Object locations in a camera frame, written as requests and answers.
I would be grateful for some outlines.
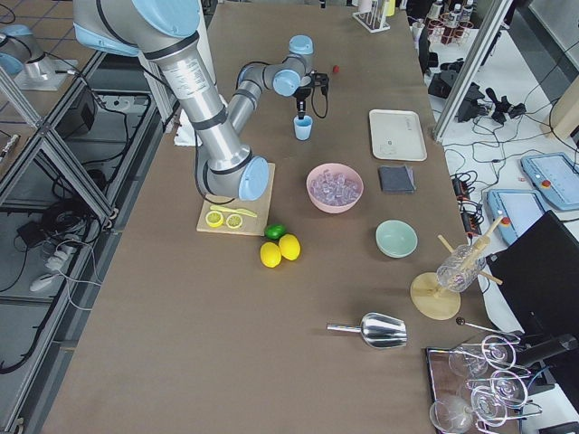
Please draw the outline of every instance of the wooden cutting board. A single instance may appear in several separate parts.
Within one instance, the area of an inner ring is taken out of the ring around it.
[[[271,189],[273,188],[273,175],[275,173],[275,164],[268,163],[270,169],[270,180],[265,193],[257,200],[251,202],[240,201],[235,199],[231,203],[227,203],[223,206],[227,208],[245,208],[246,210],[253,211],[257,213],[257,217],[250,217],[248,215],[242,215],[243,224],[239,229],[230,229],[224,223],[217,228],[211,228],[205,222],[205,215],[211,210],[209,207],[211,203],[204,201],[203,207],[201,208],[201,213],[199,214],[199,220],[197,221],[197,230],[200,232],[215,232],[215,233],[231,233],[233,235],[257,235],[262,236],[266,225],[268,224],[268,216],[270,214],[270,201],[271,201]],[[207,195],[207,199],[214,202],[227,202],[231,198],[222,196],[213,196],[212,194]],[[227,216],[231,212],[223,212],[223,217],[227,219]]]

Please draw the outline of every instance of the mint green bowl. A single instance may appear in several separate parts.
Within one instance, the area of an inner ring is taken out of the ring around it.
[[[418,237],[408,223],[386,220],[376,228],[376,244],[390,258],[404,258],[416,250]]]

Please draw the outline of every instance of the blue joint cap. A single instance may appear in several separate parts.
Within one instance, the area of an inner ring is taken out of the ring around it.
[[[175,38],[186,38],[197,30],[201,21],[199,2],[195,0],[132,0],[135,9],[159,32]]]
[[[12,24],[7,25],[1,29],[2,33],[8,36],[26,36],[28,34],[33,34],[33,31],[22,24]]]
[[[281,70],[273,77],[273,88],[282,97],[290,97],[298,89],[301,77],[294,70]]]
[[[0,66],[8,75],[16,75],[23,69],[22,63],[9,54],[0,53]]]
[[[84,27],[74,23],[74,32],[76,39],[82,44],[93,50],[100,52],[110,52],[119,56],[137,57],[138,48],[126,45],[125,43],[115,41],[107,36],[91,32]]]
[[[242,201],[256,201],[265,192],[270,180],[268,162],[261,156],[255,156],[245,166],[242,180],[239,182],[239,198]]]
[[[313,54],[314,42],[305,34],[297,34],[289,40],[289,52],[294,54]]]

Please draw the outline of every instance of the lemon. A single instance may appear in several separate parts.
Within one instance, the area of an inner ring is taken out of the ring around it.
[[[239,229],[242,227],[243,218],[239,214],[230,214],[225,224],[229,229]]]
[[[218,211],[210,211],[205,215],[205,222],[210,228],[218,228],[223,224],[223,214]]]
[[[285,234],[280,238],[280,252],[285,259],[295,260],[301,253],[301,246],[295,235]]]
[[[266,242],[260,249],[261,263],[270,269],[277,267],[281,262],[281,252],[277,244]]]

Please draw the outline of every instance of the black screen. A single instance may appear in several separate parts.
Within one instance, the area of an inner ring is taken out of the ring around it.
[[[489,257],[500,291],[526,335],[579,338],[579,242],[547,212],[508,249]],[[551,357],[546,364],[579,411],[579,350]]]

